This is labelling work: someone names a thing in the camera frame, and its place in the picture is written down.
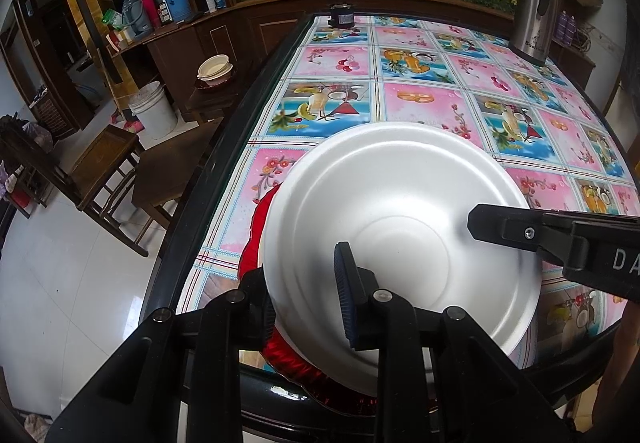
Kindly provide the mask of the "person's right hand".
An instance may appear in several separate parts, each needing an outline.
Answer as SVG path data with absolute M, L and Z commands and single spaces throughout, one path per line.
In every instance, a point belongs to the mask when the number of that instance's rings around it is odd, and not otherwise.
M 613 354 L 600 380 L 591 421 L 597 426 L 612 409 L 614 397 L 627 377 L 639 351 L 639 305 L 628 301 L 615 333 Z

